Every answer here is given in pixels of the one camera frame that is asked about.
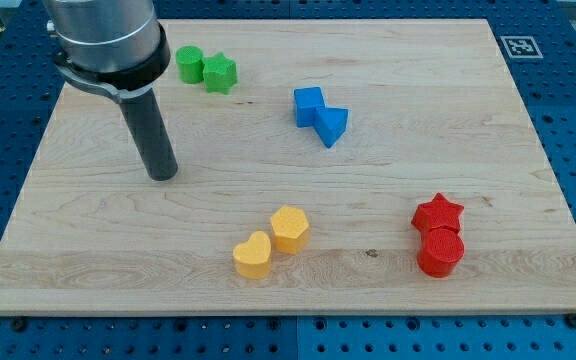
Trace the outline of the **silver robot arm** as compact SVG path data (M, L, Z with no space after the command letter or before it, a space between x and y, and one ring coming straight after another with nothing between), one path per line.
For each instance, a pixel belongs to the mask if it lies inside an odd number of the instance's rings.
M154 82L171 52L151 0L44 0L60 48L53 61L71 86L115 102L149 177L174 177L178 164Z

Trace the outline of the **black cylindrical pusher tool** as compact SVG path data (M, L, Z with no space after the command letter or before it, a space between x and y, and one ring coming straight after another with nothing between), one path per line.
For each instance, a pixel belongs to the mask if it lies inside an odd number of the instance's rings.
M125 99L119 107L148 176L171 179L178 164L153 90Z

